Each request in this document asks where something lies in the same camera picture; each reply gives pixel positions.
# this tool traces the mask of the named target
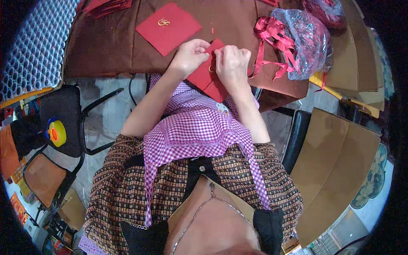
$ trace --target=apron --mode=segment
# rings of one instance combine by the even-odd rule
[[[151,87],[160,77],[152,75]],[[165,114],[170,116],[160,121],[143,141],[146,227],[152,224],[150,202],[158,167],[184,158],[222,156],[233,144],[239,145],[249,163],[260,204],[264,210],[271,209],[264,179],[254,157],[251,132],[237,121],[238,114],[230,96],[220,104],[202,95],[188,81],[183,81],[175,90]]]

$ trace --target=woman's left hand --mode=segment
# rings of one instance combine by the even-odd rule
[[[201,39],[183,43],[172,60],[168,70],[174,71],[184,80],[194,72],[210,54],[204,53],[210,44]]]

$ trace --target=hand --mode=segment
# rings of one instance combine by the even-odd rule
[[[209,46],[208,42],[201,39],[193,39],[183,43],[171,61],[169,70],[180,74],[183,80],[186,79],[202,62],[210,57],[210,54],[204,54]]]
[[[247,49],[238,49],[236,46],[227,45],[214,53],[217,61],[218,78],[234,101],[238,97],[247,95],[248,91],[251,94],[247,74],[251,52]]]

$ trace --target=yellow table edge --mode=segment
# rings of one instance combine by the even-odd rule
[[[43,89],[41,89],[41,90],[32,91],[32,92],[28,92],[28,93],[22,94],[22,95],[20,95],[20,96],[18,96],[18,97],[12,98],[12,99],[10,99],[10,100],[7,100],[7,101],[1,103],[1,104],[0,104],[0,109],[1,109],[1,108],[4,108],[4,107],[7,107],[7,106],[9,106],[9,105],[11,105],[11,104],[14,104],[15,102],[18,102],[18,101],[20,101],[20,100],[23,100],[23,99],[32,97],[33,95],[38,95],[38,94],[41,94],[41,93],[44,93],[44,92],[48,92],[48,91],[50,91],[50,90],[52,90],[52,89],[53,89],[53,88],[43,88]]]
[[[322,87],[322,80],[323,80],[322,78],[323,78],[323,73],[321,73],[321,72],[315,72],[315,73],[313,74],[313,76],[309,78],[309,81],[310,81],[311,83],[313,83],[313,84],[316,84],[316,85],[319,86],[319,87]],[[324,89],[325,91],[329,92],[329,93],[330,93],[331,95],[333,95],[334,97],[336,97],[338,100],[341,100],[341,99],[342,99],[342,95],[341,95],[340,93],[337,93],[336,91],[332,90],[331,88],[325,86],[323,89]],[[368,105],[368,104],[365,104],[365,103],[362,103],[362,102],[353,100],[353,99],[351,99],[351,101],[352,101],[353,103],[356,103],[356,104],[359,104],[359,105],[362,105],[362,106],[366,107],[366,108],[371,112],[371,116],[373,116],[373,117],[376,118],[376,119],[379,118],[379,116],[380,116],[380,110],[379,110],[379,109],[374,108],[374,107],[372,107],[372,106],[370,106],[370,105]]]

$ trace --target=forearm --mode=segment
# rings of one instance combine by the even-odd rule
[[[251,90],[241,91],[239,95],[232,95],[232,98],[237,108],[239,121],[251,131],[252,142],[254,144],[270,142],[264,119],[259,113]]]
[[[152,130],[159,122],[182,78],[182,75],[174,70],[166,71],[133,109],[120,133],[142,137]]]

